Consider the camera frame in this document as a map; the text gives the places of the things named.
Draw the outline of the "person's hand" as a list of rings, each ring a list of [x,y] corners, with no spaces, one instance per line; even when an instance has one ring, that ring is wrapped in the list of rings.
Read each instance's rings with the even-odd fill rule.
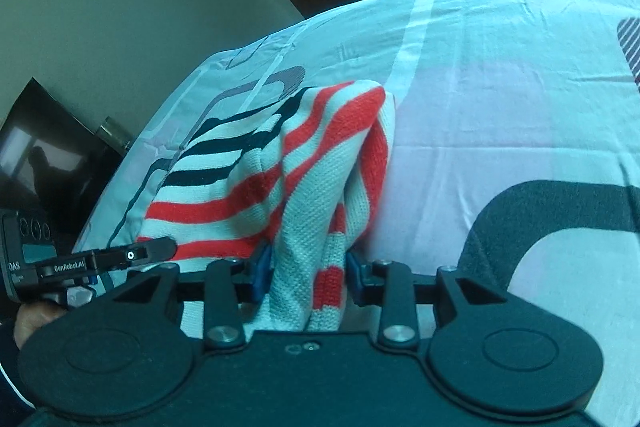
[[[18,349],[44,326],[64,317],[67,311],[54,303],[25,303],[17,312],[13,337]]]

